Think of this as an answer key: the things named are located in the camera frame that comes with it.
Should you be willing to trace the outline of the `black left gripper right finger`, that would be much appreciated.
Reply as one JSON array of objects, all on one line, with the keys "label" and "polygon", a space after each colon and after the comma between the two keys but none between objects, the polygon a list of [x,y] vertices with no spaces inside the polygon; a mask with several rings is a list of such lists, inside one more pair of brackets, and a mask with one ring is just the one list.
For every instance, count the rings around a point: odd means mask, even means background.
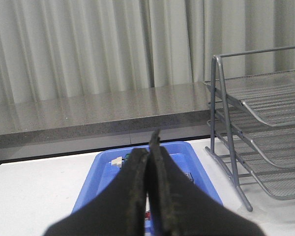
[{"label": "black left gripper right finger", "polygon": [[157,236],[262,236],[252,221],[221,206],[193,184],[152,133],[147,192]]}]

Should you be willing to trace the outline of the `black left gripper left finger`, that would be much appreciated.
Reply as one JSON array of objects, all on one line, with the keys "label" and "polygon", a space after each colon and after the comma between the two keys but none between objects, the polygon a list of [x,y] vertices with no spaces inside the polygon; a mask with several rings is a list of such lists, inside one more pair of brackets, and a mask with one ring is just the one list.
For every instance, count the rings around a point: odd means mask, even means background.
[{"label": "black left gripper left finger", "polygon": [[50,226],[47,236],[143,236],[148,152],[135,148],[111,183],[77,212]]}]

